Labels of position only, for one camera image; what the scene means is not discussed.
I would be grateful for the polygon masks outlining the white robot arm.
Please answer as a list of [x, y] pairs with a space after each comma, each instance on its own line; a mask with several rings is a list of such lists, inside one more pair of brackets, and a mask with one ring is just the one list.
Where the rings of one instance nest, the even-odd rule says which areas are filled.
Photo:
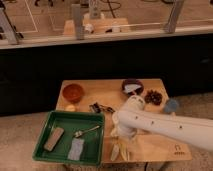
[[133, 138], [137, 130], [146, 130], [213, 151], [213, 120], [156, 114], [144, 107], [145, 100], [132, 95], [113, 114], [118, 136]]

